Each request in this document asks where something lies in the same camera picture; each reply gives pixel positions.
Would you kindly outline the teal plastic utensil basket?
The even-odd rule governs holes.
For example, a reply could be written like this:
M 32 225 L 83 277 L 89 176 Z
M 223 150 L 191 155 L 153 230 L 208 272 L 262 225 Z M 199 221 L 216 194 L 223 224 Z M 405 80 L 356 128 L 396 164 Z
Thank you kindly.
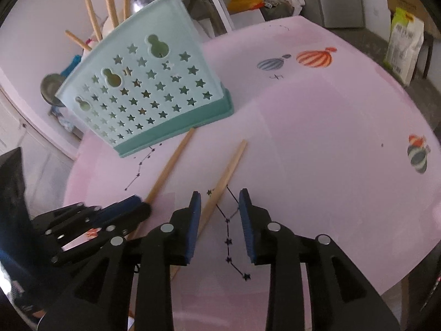
M 56 97 L 122 158 L 234 112 L 181 0 L 155 0 L 122 22 Z

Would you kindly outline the wooden chopstick bottom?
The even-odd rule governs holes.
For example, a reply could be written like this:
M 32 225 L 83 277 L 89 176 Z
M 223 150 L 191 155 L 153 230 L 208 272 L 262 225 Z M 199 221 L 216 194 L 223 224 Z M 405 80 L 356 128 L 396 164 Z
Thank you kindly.
M 86 50 L 86 51 L 92 50 L 92 48 L 89 45 L 87 45 L 87 43 L 85 43 L 83 40 L 81 40 L 76 35 L 74 35 L 74 33 L 72 33 L 71 31 L 66 30 L 64 33 L 72 42 L 76 43 L 83 50 Z

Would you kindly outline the white plastic rice paddle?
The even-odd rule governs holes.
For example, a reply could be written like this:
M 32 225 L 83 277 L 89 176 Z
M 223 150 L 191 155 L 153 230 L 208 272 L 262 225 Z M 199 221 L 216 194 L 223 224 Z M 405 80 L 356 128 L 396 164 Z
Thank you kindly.
M 123 15 L 122 14 L 118 14 L 117 15 L 118 18 L 118 25 L 120 25 L 124 19 L 123 19 Z M 108 17 L 107 20 L 105 20 L 104 24 L 103 24 L 103 29 L 102 29 L 102 35 L 103 35 L 103 39 L 107 38 L 107 36 L 114 30 L 114 25 L 113 22 L 111 21 L 111 18 Z

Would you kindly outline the metal spoon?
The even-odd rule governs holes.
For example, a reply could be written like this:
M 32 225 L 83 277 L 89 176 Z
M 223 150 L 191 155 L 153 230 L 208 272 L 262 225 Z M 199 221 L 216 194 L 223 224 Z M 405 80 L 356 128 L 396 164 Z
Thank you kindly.
M 153 2 L 154 0 L 129 0 L 131 13 L 136 14 L 139 10 L 143 9 L 145 6 Z

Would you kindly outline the metal ladle in basket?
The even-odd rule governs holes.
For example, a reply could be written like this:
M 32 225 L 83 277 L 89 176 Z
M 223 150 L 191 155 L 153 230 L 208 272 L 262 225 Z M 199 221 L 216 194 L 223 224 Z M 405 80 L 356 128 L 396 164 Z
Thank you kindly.
M 66 78 L 64 76 L 53 73 L 45 76 L 41 81 L 40 93 L 43 99 L 51 106 L 64 107 L 63 102 L 56 97 L 56 93 L 64 83 L 65 79 Z

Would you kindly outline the blue plastic bag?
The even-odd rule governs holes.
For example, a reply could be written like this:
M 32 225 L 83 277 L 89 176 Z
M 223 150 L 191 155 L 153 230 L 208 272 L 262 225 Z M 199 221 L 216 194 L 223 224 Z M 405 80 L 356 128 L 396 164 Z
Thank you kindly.
M 82 56 L 80 55 L 75 55 L 72 59 L 72 61 L 70 62 L 69 66 L 66 67 L 61 73 L 60 75 L 67 78 L 71 72 L 79 65 L 79 63 L 81 63 L 82 61 Z

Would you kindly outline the white side table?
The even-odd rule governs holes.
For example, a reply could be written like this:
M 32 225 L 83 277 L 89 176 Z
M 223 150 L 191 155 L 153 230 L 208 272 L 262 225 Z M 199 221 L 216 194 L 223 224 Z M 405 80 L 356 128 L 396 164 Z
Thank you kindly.
M 235 30 L 224 0 L 182 0 L 193 20 L 209 19 L 214 35 L 219 36 Z

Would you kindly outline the green white rice bag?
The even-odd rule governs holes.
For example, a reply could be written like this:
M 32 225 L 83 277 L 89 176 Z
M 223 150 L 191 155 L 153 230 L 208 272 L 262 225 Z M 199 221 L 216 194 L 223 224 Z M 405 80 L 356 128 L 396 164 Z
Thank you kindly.
M 396 7 L 384 63 L 404 86 L 408 86 L 412 81 L 423 42 L 424 22 L 406 10 Z

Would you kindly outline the cardboard box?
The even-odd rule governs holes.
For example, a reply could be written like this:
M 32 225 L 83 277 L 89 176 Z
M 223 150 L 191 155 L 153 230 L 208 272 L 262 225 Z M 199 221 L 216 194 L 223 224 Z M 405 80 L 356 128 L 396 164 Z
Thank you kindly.
M 423 6 L 420 0 L 387 0 L 388 9 L 392 12 L 396 12 L 396 8 L 400 7 L 406 12 L 414 15 L 424 22 L 424 30 L 432 35 L 435 39 L 440 39 L 440 30 L 437 28 L 430 14 Z

